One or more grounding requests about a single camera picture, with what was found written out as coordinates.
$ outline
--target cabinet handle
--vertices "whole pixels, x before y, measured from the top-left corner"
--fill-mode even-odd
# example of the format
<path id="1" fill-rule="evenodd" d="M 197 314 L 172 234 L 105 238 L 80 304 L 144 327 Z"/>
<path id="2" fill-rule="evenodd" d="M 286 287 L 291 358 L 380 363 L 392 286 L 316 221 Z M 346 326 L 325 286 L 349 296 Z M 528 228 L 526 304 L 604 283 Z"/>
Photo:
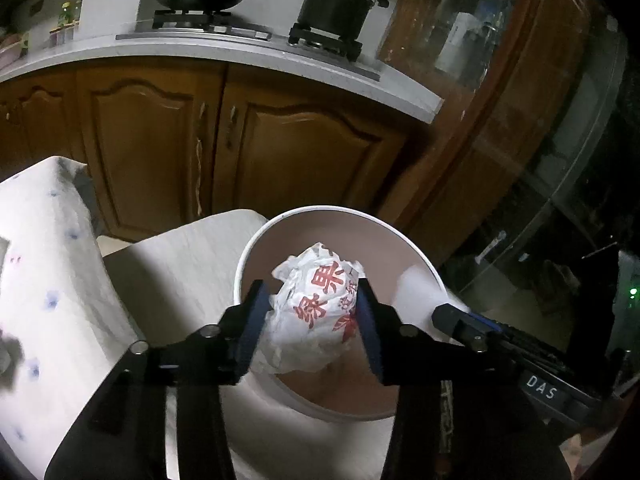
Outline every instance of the cabinet handle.
<path id="1" fill-rule="evenodd" d="M 198 164 L 198 177 L 196 178 L 196 207 L 197 216 L 202 216 L 202 204 L 200 203 L 200 184 L 202 182 L 202 141 L 200 139 L 196 142 L 196 161 Z"/>
<path id="2" fill-rule="evenodd" d="M 238 118 L 238 109 L 235 106 L 232 106 L 231 113 L 229 114 L 229 122 L 226 124 L 226 147 L 229 150 L 233 147 L 233 143 L 231 142 L 231 139 L 234 134 L 234 129 L 236 128 L 237 118 Z"/>

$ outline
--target bottle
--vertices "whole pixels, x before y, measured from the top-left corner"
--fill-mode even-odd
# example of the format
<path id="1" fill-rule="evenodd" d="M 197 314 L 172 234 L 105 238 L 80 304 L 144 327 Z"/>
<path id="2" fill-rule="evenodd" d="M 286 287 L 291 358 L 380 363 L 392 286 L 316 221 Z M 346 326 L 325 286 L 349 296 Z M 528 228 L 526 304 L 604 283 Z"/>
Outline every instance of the bottle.
<path id="1" fill-rule="evenodd" d="M 65 2 L 62 4 L 62 10 L 58 16 L 58 26 L 63 27 L 67 23 L 71 23 L 73 17 L 71 16 L 71 2 Z"/>
<path id="2" fill-rule="evenodd" d="M 74 6 L 74 23 L 80 23 L 80 7 L 82 6 L 82 0 L 76 1 Z"/>

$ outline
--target white countertop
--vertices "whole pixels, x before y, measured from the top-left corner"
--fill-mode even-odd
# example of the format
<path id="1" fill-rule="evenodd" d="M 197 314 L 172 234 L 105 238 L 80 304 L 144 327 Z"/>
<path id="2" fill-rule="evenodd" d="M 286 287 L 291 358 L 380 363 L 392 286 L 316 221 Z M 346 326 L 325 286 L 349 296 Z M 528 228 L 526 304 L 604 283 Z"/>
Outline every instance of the white countertop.
<path id="1" fill-rule="evenodd" d="M 0 71 L 0 82 L 34 70 L 83 59 L 118 56 L 180 56 L 214 59 L 270 68 L 362 95 L 431 123 L 443 100 L 397 70 L 382 65 L 376 82 L 308 57 L 225 40 L 195 38 L 137 38 L 116 40 L 113 35 L 77 40 L 28 54 Z"/>

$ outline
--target floor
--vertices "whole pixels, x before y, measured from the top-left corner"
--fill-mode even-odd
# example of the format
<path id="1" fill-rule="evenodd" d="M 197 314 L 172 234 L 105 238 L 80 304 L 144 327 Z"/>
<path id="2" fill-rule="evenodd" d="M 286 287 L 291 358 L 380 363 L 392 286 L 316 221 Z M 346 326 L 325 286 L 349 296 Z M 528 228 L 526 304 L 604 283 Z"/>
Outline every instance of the floor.
<path id="1" fill-rule="evenodd" d="M 118 240 L 117 238 L 108 236 L 98 236 L 97 240 L 98 247 L 100 247 L 100 254 L 103 257 L 131 245 L 131 243 L 125 242 L 124 240 Z"/>

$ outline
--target pot handle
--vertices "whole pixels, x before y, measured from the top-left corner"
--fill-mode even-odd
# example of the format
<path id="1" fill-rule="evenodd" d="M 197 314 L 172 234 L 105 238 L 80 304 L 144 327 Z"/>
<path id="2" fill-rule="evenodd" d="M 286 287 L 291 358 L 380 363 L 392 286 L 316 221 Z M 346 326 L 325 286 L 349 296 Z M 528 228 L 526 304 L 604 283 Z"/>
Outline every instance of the pot handle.
<path id="1" fill-rule="evenodd" d="M 383 9 L 386 9 L 389 6 L 389 0 L 376 0 L 376 2 Z"/>

